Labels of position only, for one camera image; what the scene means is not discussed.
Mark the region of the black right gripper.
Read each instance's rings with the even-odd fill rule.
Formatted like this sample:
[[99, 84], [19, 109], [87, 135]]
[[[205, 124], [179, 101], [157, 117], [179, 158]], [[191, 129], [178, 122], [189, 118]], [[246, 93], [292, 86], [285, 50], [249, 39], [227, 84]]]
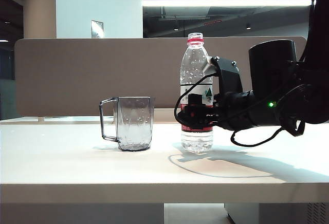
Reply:
[[243, 130], [254, 127], [250, 117], [250, 110], [246, 109], [254, 101], [252, 91], [226, 92], [214, 95], [214, 104], [203, 103], [201, 94], [187, 94], [187, 102], [179, 101], [180, 111], [176, 113], [176, 121], [181, 124], [183, 131], [211, 131], [213, 130], [213, 107], [219, 117], [219, 126], [227, 130]]

